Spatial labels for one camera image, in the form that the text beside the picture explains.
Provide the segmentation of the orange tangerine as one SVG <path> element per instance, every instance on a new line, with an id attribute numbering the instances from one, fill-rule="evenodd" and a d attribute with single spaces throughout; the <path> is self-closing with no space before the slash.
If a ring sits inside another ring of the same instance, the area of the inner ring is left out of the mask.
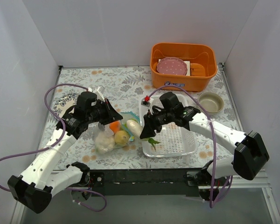
<path id="1" fill-rule="evenodd" d="M 113 131 L 113 133 L 116 133 L 121 129 L 121 122 L 114 121 L 109 125 L 109 128 Z"/>

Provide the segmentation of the clear zip top bag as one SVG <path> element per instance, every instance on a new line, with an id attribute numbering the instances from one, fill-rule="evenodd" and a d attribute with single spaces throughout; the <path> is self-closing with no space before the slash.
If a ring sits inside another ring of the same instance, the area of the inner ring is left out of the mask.
<path id="1" fill-rule="evenodd" d="M 127 147 L 140 135 L 140 118 L 133 112 L 121 112 L 123 119 L 107 125 L 98 123 L 94 130 L 95 149 L 100 154 Z"/>

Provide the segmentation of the white cauliflower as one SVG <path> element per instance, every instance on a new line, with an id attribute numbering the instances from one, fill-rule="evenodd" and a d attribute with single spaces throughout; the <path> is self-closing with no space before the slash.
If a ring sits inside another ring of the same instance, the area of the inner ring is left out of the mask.
<path id="1" fill-rule="evenodd" d="M 96 150 L 100 154 L 105 154 L 105 153 L 110 152 L 114 149 L 115 140 L 112 136 L 110 136 L 110 137 L 105 137 L 105 136 L 99 137 L 98 136 L 95 139 L 95 147 L 96 147 Z"/>

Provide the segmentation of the white radish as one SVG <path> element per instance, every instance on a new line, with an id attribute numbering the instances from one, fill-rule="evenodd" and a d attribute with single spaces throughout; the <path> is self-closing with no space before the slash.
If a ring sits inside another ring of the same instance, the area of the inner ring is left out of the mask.
<path id="1" fill-rule="evenodd" d="M 127 122 L 126 122 L 126 126 L 127 126 L 127 129 L 137 138 L 140 137 L 141 133 L 142 133 L 142 126 L 134 121 L 134 120 L 131 120 L 129 119 Z"/>

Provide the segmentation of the yellow pear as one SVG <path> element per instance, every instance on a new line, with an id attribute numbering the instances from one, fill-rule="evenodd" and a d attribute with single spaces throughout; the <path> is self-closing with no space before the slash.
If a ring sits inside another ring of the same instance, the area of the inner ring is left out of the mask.
<path id="1" fill-rule="evenodd" d="M 117 145 L 124 146 L 129 142 L 129 139 L 130 139 L 130 135 L 128 134 L 128 132 L 124 130 L 120 130 L 116 132 L 114 135 L 114 140 Z"/>

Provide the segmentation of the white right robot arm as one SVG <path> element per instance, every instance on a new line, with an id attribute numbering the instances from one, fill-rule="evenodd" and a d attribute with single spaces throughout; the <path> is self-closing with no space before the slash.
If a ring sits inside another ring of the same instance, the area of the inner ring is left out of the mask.
<path id="1" fill-rule="evenodd" d="M 196 174 L 199 182 L 212 185 L 219 178 L 233 175 L 253 180 L 268 162 L 269 155 L 258 132 L 244 133 L 210 121 L 199 109 L 184 106 L 172 92 L 162 94 L 159 99 L 162 107 L 154 105 L 149 96 L 140 101 L 141 106 L 148 108 L 143 116 L 141 139 L 152 138 L 162 130 L 163 125 L 175 123 L 183 129 L 215 140 L 215 146 L 221 145 L 233 155 L 224 160 L 209 161 Z"/>

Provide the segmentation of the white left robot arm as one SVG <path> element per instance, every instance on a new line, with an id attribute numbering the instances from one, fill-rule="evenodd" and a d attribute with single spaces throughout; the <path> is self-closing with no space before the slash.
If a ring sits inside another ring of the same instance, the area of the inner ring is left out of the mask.
<path id="1" fill-rule="evenodd" d="M 39 153 L 19 176 L 9 178 L 7 184 L 14 199 L 39 214 L 60 191 L 73 184 L 89 185 L 91 170 L 83 163 L 74 162 L 55 175 L 52 171 L 89 124 L 108 125 L 122 119 L 107 98 L 98 97 L 93 92 L 82 92 L 76 104 L 69 107 L 57 123 L 48 149 Z"/>

